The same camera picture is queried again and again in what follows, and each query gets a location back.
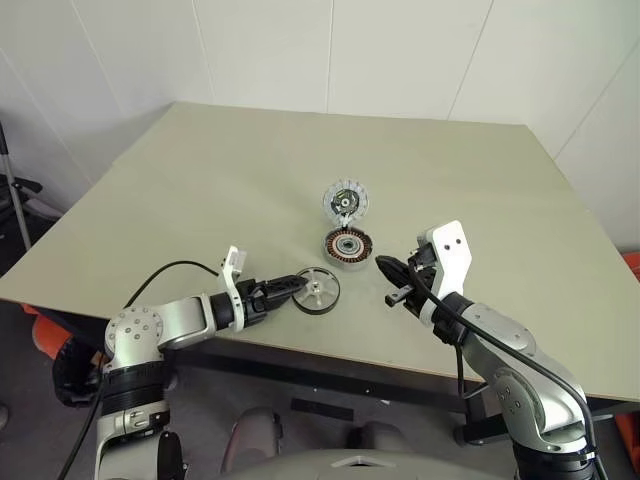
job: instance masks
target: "gray floor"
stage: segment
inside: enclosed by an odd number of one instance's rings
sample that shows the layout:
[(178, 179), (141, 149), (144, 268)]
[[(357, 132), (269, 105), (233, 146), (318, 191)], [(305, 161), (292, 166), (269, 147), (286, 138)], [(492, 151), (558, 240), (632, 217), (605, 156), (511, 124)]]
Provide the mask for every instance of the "gray floor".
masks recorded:
[[(29, 317), (17, 306), (0, 302), (0, 402), (9, 405), (12, 413), (9, 425), (0, 432), (0, 479), (54, 478), (75, 440), (86, 410), (66, 408), (56, 400), (50, 370), (51, 361), (32, 344)], [(374, 419), (393, 423), (426, 456), (457, 462), (495, 479), (513, 478), (509, 443), (458, 447), (450, 432), (462, 419), (454, 415), (234, 374), (184, 369), (169, 400), (171, 427), (180, 434), (190, 464), (188, 478), (216, 478), (234, 420), (255, 406), (268, 405), (281, 414), (285, 453), (343, 445), (351, 423), (292, 412), (292, 396), (354, 408), (355, 423)], [(613, 423), (599, 423), (598, 437), (609, 477), (636, 478)], [(92, 478), (94, 448), (91, 431), (69, 480)]]

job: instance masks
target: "beige tabletop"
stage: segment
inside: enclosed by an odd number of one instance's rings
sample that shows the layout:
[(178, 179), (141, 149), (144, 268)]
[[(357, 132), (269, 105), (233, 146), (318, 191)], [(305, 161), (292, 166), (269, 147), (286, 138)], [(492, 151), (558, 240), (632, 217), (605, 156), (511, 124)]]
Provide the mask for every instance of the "beige tabletop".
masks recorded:
[[(363, 118), (175, 104), (3, 278), (0, 297), (109, 317), (157, 267), (217, 266), (249, 252), (243, 278), (327, 266), (321, 198), (354, 178), (374, 253), (406, 258), (416, 234), (462, 222), (465, 295), (526, 325), (592, 395), (640, 399), (640, 287), (593, 215), (524, 126)], [(405, 309), (371, 262), (330, 267), (327, 315), (289, 302), (238, 340), (440, 375), (455, 355)], [(217, 283), (193, 267), (159, 277), (139, 303)]]

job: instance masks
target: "mechanical part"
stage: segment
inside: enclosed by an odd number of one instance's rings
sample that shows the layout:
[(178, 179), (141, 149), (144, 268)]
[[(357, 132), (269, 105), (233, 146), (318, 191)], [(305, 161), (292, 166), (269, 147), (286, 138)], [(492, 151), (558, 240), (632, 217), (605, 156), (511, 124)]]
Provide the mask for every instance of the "mechanical part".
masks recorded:
[(298, 272), (307, 280), (306, 288), (293, 295), (296, 307), (309, 315), (330, 312), (340, 298), (340, 282), (329, 270), (310, 267)]
[[(460, 348), (493, 388), (514, 442), (519, 479), (592, 479), (595, 454), (586, 436), (588, 410), (583, 414), (576, 398), (551, 376), (585, 399), (582, 388), (566, 368), (538, 348), (529, 330), (462, 295), (471, 253), (460, 222), (428, 230), (418, 237), (418, 245), (409, 265), (392, 257), (376, 259), (385, 277), (400, 289), (387, 296), (387, 304), (404, 299), (405, 307), (426, 326), (433, 325), (444, 343)], [(529, 359), (531, 366), (481, 337), (482, 332)], [(538, 367), (548, 373), (543, 375)]]
[(355, 180), (340, 180), (331, 185), (322, 199), (329, 219), (338, 227), (360, 220), (369, 208), (367, 191)]
[(373, 242), (362, 230), (339, 228), (324, 240), (325, 257), (332, 265), (346, 270), (363, 268), (371, 257)]
[(224, 328), (239, 331), (255, 325), (308, 282), (286, 275), (235, 284), (245, 255), (229, 249), (219, 277), (223, 293), (129, 307), (109, 321), (105, 350), (111, 361), (103, 370), (94, 478), (184, 478), (178, 437), (164, 430), (170, 412), (162, 351), (205, 341)]
[(101, 375), (91, 359), (95, 348), (69, 337), (53, 362), (53, 386), (58, 400), (67, 407), (89, 407), (98, 391)]

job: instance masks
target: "silver robot arm segment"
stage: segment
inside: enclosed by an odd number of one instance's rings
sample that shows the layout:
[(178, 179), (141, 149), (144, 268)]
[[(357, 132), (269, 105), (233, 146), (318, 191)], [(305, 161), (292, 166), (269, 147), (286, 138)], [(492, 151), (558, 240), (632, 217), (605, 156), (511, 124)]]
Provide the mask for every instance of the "silver robot arm segment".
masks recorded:
[[(586, 398), (574, 376), (538, 348), (529, 330), (462, 295), (471, 252), (460, 222), (418, 236), (418, 249), (412, 252), (409, 265), (385, 256), (376, 258), (376, 262), (399, 288), (387, 295), (386, 303), (394, 306), (404, 302), (425, 326), (433, 327), (444, 343), (460, 348), (469, 366), (496, 392), (514, 442), (520, 479), (593, 478), (593, 453), (585, 451), (585, 419), (576, 400), (554, 381), (462, 326), (421, 291), (420, 287), (426, 285), (450, 310), (564, 379)], [(413, 281), (415, 275), (420, 275), (421, 285)]]
[(224, 328), (238, 332), (259, 323), (307, 283), (295, 275), (235, 283), (245, 256), (230, 247), (218, 277), (222, 293), (132, 306), (110, 320), (105, 347), (111, 360), (103, 368), (96, 480), (184, 478), (180, 440), (165, 430), (170, 414), (162, 352), (205, 341)]

